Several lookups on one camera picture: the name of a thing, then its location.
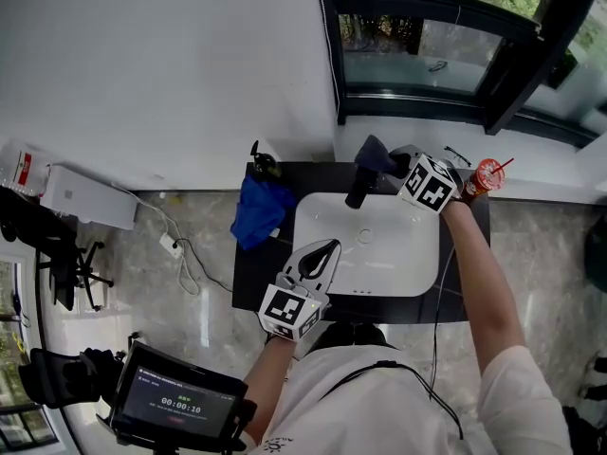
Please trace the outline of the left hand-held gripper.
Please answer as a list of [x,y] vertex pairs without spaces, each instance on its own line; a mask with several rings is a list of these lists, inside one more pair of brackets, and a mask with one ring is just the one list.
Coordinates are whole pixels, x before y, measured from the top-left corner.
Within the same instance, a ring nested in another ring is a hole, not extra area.
[[340,261],[341,243],[321,240],[295,250],[267,286],[258,311],[262,328],[298,342],[322,319],[329,306],[328,288]]

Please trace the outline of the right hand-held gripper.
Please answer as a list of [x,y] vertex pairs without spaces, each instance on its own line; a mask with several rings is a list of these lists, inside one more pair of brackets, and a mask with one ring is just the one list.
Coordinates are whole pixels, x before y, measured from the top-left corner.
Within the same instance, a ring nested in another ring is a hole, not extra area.
[[[448,169],[413,144],[389,152],[395,163],[390,175],[404,180],[398,197],[433,214],[439,214],[454,195],[459,194],[456,181]],[[411,160],[416,160],[411,169]]]

